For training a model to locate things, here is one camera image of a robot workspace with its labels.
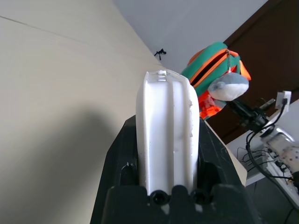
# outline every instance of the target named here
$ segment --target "white fabric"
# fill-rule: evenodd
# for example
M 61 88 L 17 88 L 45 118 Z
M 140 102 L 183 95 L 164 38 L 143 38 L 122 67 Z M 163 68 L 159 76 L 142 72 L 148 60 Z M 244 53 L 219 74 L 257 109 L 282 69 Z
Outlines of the white fabric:
M 221 88 L 209 92 L 214 99 L 232 101 L 244 94 L 249 85 L 247 84 L 224 84 Z

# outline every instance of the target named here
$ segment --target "black plastic mount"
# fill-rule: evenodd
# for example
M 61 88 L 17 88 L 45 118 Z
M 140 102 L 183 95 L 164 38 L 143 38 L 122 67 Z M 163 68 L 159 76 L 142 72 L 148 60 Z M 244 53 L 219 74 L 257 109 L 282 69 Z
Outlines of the black plastic mount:
M 148 196 L 138 185 L 135 116 L 128 119 L 107 153 L 91 224 L 262 223 L 227 149 L 203 120 L 199 133 L 197 189 Z

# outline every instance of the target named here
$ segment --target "white ceiling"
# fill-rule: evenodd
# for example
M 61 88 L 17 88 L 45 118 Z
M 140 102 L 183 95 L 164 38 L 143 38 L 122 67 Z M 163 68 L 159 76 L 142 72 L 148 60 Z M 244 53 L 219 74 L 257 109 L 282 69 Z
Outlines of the white ceiling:
M 226 40 L 267 0 L 114 0 L 162 65 L 181 72 L 207 45 Z

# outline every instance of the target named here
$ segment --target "black cable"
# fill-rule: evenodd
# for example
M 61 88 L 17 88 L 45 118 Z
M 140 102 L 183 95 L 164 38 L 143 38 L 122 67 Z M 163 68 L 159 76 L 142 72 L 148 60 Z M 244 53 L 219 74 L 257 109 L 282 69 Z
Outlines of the black cable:
M 259 164 L 259 166 L 262 165 L 262 164 L 268 163 L 268 162 L 276 162 L 276 160 L 270 160 L 270 161 L 262 162 L 262 163 Z M 249 170 L 247 170 L 247 172 L 253 170 L 254 168 L 256 168 L 256 167 L 252 167 L 252 168 L 250 168 Z
M 291 215 L 291 213 L 292 213 L 293 210 L 295 210 L 295 208 L 291 208 L 291 210 L 289 211 L 288 215 L 285 218 L 284 224 L 287 224 L 287 222 L 289 220 L 289 217 L 290 217 L 290 215 Z
M 278 122 L 279 118 L 281 117 L 282 113 L 284 112 L 286 103 L 287 103 L 287 99 L 283 99 L 283 105 L 282 105 L 280 114 L 278 115 L 278 117 L 276 118 L 276 120 L 275 120 L 272 124 L 270 124 L 270 125 L 268 125 L 268 126 L 266 126 L 266 127 L 263 127 L 260 131 L 262 131 L 263 129 L 266 129 L 266 128 L 270 127 L 270 126 L 274 126 L 274 125 Z M 285 196 L 285 198 L 288 200 L 288 202 L 290 203 L 290 205 L 293 206 L 292 201 L 289 199 L 289 197 L 288 197 L 288 195 L 285 193 L 284 189 L 283 189 L 278 183 L 276 183 L 276 182 L 273 180 L 273 178 L 283 178 L 283 179 L 288 179 L 288 180 L 290 180 L 290 179 L 292 180 L 292 178 L 290 178 L 290 177 L 287 177 L 287 178 L 286 178 L 286 177 L 283 177 L 283 176 L 273 176 L 273 175 L 271 175 L 271 174 L 268 174 L 265 170 L 262 169 L 261 166 L 259 166 L 259 165 L 257 164 L 257 162 L 254 160 L 254 158 L 253 158 L 253 156 L 252 156 L 251 149 L 250 149 L 250 142 L 251 142 L 251 140 L 253 139 L 253 137 L 254 137 L 257 133 L 259 133 L 259 132 L 254 133 L 254 134 L 251 136 L 251 138 L 249 139 L 249 141 L 247 141 L 247 140 L 248 140 L 248 137 L 249 137 L 252 133 L 249 133 L 249 134 L 247 135 L 247 137 L 246 137 L 246 149 L 247 149 L 249 158 L 250 158 L 252 164 L 258 169 L 258 171 L 260 171 L 260 172 L 261 172 L 261 173 L 262 173 L 262 174 L 263 174 L 263 175 L 264 175 L 264 176 L 265 176 L 271 183 L 273 183 L 273 184 L 279 189 L 279 191 Z
M 260 154 L 260 155 L 256 155 L 256 156 L 254 156 L 253 158 L 255 158 L 255 159 L 258 159 L 258 158 L 261 158 L 262 156 L 267 156 L 267 155 L 265 155 L 265 154 Z
M 258 152 L 266 152 L 266 153 L 269 153 L 269 152 L 267 152 L 266 150 L 256 150 L 256 151 L 252 151 L 253 153 L 258 153 Z M 241 161 L 243 161 L 244 162 L 244 159 L 245 159 L 245 156 L 246 155 L 248 155 L 248 153 L 246 153 L 244 156 L 243 156 L 243 158 L 242 158 L 242 160 Z
M 287 103 L 287 99 L 283 99 L 283 105 L 282 105 L 281 111 L 280 111 L 278 117 L 276 118 L 276 120 L 275 120 L 272 124 L 267 125 L 266 127 L 263 127 L 259 132 L 261 132 L 263 129 L 266 129 L 266 128 L 270 127 L 270 126 L 274 126 L 274 125 L 278 122 L 278 120 L 280 119 L 281 115 L 282 115 L 283 112 L 284 112 L 286 103 Z M 264 171 L 264 170 L 257 164 L 257 162 L 254 160 L 254 157 L 252 156 L 252 151 L 251 151 L 251 149 L 250 149 L 250 142 L 251 142 L 251 140 L 254 138 L 254 136 L 256 136 L 256 134 L 259 133 L 259 132 L 254 133 L 254 134 L 251 136 L 251 138 L 249 139 L 249 141 L 246 142 L 246 149 L 247 149 L 247 151 L 248 151 L 249 159 L 251 160 L 252 164 L 253 164 L 253 165 L 254 165 L 254 166 L 255 166 L 255 167 L 256 167 L 256 168 L 257 168 L 257 169 L 258 169 L 258 170 L 265 176 L 265 177 L 267 177 L 267 178 L 272 177 L 272 178 L 282 178 L 282 179 L 292 180 L 292 178 L 290 178 L 290 177 L 273 176 L 272 174 L 268 174 L 268 173 L 267 173 L 266 171 Z
M 240 149 L 240 148 L 246 151 L 246 149 L 245 149 L 245 148 L 238 147 L 238 148 L 237 148 L 237 159 L 238 159 L 238 157 L 239 157 L 239 149 Z

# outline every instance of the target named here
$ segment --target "chain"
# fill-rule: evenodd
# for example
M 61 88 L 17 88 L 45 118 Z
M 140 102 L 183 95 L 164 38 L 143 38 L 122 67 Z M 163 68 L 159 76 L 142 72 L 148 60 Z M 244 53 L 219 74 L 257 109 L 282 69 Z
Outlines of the chain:
M 226 50 L 226 53 L 228 54 L 228 72 L 232 72 L 230 67 L 230 51 L 229 49 Z

